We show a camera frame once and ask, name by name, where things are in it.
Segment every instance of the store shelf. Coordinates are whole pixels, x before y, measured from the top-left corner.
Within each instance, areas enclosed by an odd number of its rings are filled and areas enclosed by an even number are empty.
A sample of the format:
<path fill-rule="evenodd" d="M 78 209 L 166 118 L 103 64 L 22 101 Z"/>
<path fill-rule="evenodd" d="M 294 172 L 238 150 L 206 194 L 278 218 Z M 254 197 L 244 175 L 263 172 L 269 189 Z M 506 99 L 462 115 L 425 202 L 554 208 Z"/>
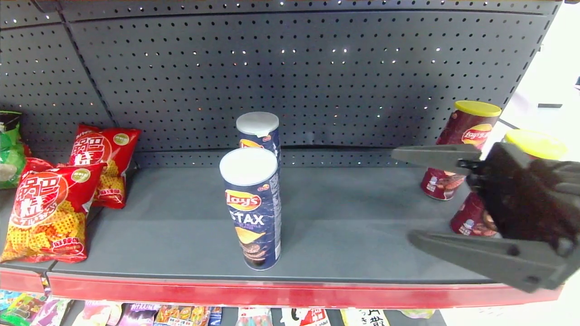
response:
<path fill-rule="evenodd" d="M 63 318 L 62 326 L 72 326 L 77 315 L 82 311 L 85 306 L 84 301 L 75 301 L 71 304 L 65 318 Z M 278 308 L 272 308 L 272 325 L 273 326 L 284 326 L 280 320 L 282 319 L 282 311 Z M 340 310 L 338 309 L 326 309 L 328 320 L 332 326 L 343 326 L 342 317 L 340 316 Z M 391 325 L 396 326 L 445 326 L 445 321 L 441 316 L 440 312 L 435 312 L 435 314 L 428 320 L 425 319 L 411 319 L 396 310 L 385 310 L 385 316 L 387 317 Z M 238 319 L 238 308 L 224 307 L 222 310 L 222 325 L 232 326 L 236 324 Z"/>
<path fill-rule="evenodd" d="M 426 308 L 554 300 L 494 284 L 412 247 L 412 229 L 447 231 L 466 195 L 427 198 L 422 168 L 284 168 L 282 254 L 248 268 L 216 168 L 154 168 L 123 210 L 89 224 L 89 258 L 57 263 L 55 295 L 124 302 Z"/>
<path fill-rule="evenodd" d="M 15 190 L 0 190 L 0 250 L 4 249 L 8 220 L 14 203 Z M 43 293 L 41 274 L 53 262 L 24 263 L 6 262 L 0 264 L 0 289 L 19 292 Z"/>

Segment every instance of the lay's logo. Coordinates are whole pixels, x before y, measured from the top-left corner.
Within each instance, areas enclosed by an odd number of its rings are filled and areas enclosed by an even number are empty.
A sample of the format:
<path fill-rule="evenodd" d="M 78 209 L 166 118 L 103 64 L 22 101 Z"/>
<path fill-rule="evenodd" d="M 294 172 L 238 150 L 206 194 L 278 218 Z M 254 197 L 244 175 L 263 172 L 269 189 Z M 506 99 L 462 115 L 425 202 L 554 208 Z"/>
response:
<path fill-rule="evenodd" d="M 473 126 L 463 133 L 461 141 L 464 144 L 472 144 L 476 147 L 482 146 L 487 140 L 487 136 L 489 136 L 492 128 L 493 126 L 490 124 Z"/>
<path fill-rule="evenodd" d="M 227 205 L 238 211 L 249 212 L 260 207 L 262 199 L 258 195 L 243 191 L 226 190 Z"/>
<path fill-rule="evenodd" d="M 261 147 L 264 148 L 264 146 L 253 142 L 251 140 L 248 139 L 240 139 L 240 148 L 244 148 L 244 147 Z"/>

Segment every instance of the snack package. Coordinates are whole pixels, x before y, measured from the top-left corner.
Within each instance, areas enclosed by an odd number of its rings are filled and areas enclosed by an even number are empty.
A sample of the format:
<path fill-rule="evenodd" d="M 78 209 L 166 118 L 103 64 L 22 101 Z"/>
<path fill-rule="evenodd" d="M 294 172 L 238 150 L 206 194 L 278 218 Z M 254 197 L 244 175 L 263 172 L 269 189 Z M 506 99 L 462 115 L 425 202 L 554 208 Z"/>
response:
<path fill-rule="evenodd" d="M 272 326 L 270 308 L 239 308 L 235 326 Z"/>
<path fill-rule="evenodd" d="M 202 306 L 163 305 L 159 309 L 155 326 L 208 326 L 210 308 Z"/>
<path fill-rule="evenodd" d="M 341 309 L 340 315 L 345 326 L 389 326 L 383 310 Z"/>
<path fill-rule="evenodd" d="M 18 186 L 30 149 L 20 140 L 22 113 L 0 111 L 0 189 Z"/>
<path fill-rule="evenodd" d="M 282 320 L 285 326 L 330 326 L 326 310 L 314 308 L 282 308 Z"/>
<path fill-rule="evenodd" d="M 111 315 L 107 320 L 107 325 L 117 326 L 119 320 L 121 319 L 121 315 L 123 314 L 123 304 L 121 302 L 114 301 L 106 301 L 106 303 L 111 306 Z"/>
<path fill-rule="evenodd" d="M 110 316 L 111 306 L 106 301 L 87 300 L 72 326 L 105 326 Z"/>
<path fill-rule="evenodd" d="M 160 307 L 152 303 L 131 303 L 125 308 L 118 326 L 153 326 Z"/>
<path fill-rule="evenodd" d="M 85 220 L 103 164 L 54 168 L 27 158 L 0 262 L 86 259 Z"/>
<path fill-rule="evenodd" d="M 8 308 L 21 294 L 16 291 L 0 290 L 0 310 Z"/>
<path fill-rule="evenodd" d="M 423 318 L 423 319 L 429 319 L 433 316 L 433 314 L 435 313 L 435 309 L 406 309 L 406 310 L 399 310 L 403 315 L 409 317 L 409 318 L 413 318 L 413 319 L 418 319 L 418 318 Z"/>
<path fill-rule="evenodd" d="M 30 326 L 60 326 L 70 299 L 48 297 Z"/>
<path fill-rule="evenodd" d="M 220 326 L 222 324 L 222 307 L 209 308 L 209 326 Z"/>
<path fill-rule="evenodd" d="M 138 129 L 79 125 L 69 165 L 106 163 L 93 206 L 123 208 L 126 201 L 125 173 L 141 133 Z"/>
<path fill-rule="evenodd" d="M 43 295 L 23 293 L 0 315 L 0 320 L 13 326 L 30 326 L 45 301 Z"/>

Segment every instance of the stax text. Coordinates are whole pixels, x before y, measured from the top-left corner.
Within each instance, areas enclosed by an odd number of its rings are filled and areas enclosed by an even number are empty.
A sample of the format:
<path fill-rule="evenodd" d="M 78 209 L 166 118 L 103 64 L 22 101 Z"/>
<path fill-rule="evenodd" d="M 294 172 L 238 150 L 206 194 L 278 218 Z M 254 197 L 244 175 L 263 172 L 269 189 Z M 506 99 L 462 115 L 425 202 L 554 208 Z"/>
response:
<path fill-rule="evenodd" d="M 242 212 L 237 212 L 237 213 L 232 213 L 230 212 L 231 215 L 231 219 L 234 221 L 237 221 L 238 223 L 243 223 L 243 224 L 251 224 L 251 225 L 264 225 L 264 222 L 262 221 L 262 219 L 264 218 L 264 215 L 258 215 L 258 214 L 249 214 L 249 213 L 242 213 Z"/>

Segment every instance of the red shelf edge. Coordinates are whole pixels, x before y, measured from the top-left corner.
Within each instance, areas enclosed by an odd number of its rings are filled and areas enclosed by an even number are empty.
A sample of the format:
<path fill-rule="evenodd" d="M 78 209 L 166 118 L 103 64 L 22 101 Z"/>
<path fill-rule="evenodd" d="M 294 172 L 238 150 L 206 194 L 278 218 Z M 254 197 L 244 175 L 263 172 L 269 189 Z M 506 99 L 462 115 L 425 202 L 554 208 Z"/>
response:
<path fill-rule="evenodd" d="M 0 267 L 0 289 L 28 293 L 44 293 L 41 275 L 28 270 Z"/>
<path fill-rule="evenodd" d="M 163 280 L 48 273 L 53 295 L 79 300 L 203 306 L 443 309 L 519 305 L 558 299 L 562 288 L 533 294 L 503 284 L 407 285 Z"/>

